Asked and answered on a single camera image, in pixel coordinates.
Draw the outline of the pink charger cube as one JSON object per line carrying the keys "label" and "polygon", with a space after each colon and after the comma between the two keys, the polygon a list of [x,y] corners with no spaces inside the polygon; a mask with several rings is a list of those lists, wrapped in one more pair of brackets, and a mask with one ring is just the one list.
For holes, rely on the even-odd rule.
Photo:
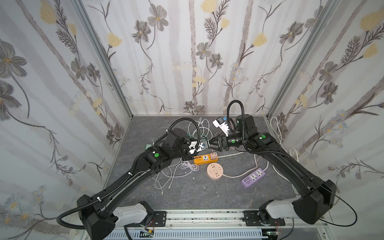
{"label": "pink charger cube", "polygon": [[216,153],[216,152],[212,152],[212,153],[210,153],[210,159],[212,160],[212,161],[215,161],[215,160],[218,160],[218,154]]}

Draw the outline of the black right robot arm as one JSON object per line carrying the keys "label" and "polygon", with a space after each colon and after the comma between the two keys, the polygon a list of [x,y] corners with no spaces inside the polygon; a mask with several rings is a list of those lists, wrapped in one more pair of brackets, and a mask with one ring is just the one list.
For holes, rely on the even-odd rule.
{"label": "black right robot arm", "polygon": [[315,224],[334,205],[336,185],[315,176],[284,151],[278,141],[267,132],[259,132],[253,117],[244,121],[237,118],[237,129],[212,138],[210,149],[218,152],[243,146],[246,152],[259,155],[271,163],[295,187],[298,197],[287,200],[270,200],[259,208],[258,220],[272,224],[279,218],[300,218]]}

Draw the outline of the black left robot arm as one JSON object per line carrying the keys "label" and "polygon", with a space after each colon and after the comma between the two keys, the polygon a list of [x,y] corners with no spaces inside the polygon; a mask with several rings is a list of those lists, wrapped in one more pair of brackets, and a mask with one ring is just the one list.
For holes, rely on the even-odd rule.
{"label": "black left robot arm", "polygon": [[169,130],[139,154],[118,180],[91,197],[80,197],[78,206],[59,215],[57,223],[69,229],[86,230],[91,239],[103,240],[122,220],[116,211],[119,204],[142,182],[169,167],[174,159],[191,160],[209,147],[206,138],[194,140],[182,129]]}

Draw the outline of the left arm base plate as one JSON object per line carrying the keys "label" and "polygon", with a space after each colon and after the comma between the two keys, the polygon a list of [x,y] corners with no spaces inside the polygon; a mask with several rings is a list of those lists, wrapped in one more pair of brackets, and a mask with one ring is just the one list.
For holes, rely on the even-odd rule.
{"label": "left arm base plate", "polygon": [[150,220],[145,224],[146,228],[155,228],[155,227],[165,227],[167,220],[166,211],[154,211],[153,214],[150,214]]}

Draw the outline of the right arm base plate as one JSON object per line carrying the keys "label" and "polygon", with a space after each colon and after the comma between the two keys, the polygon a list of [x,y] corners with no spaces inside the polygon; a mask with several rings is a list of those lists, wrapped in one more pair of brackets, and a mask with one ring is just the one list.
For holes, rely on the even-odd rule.
{"label": "right arm base plate", "polygon": [[267,213],[264,211],[254,210],[254,211],[243,211],[245,222],[247,227],[283,227],[286,225],[285,220],[282,218],[272,219],[267,216]]}

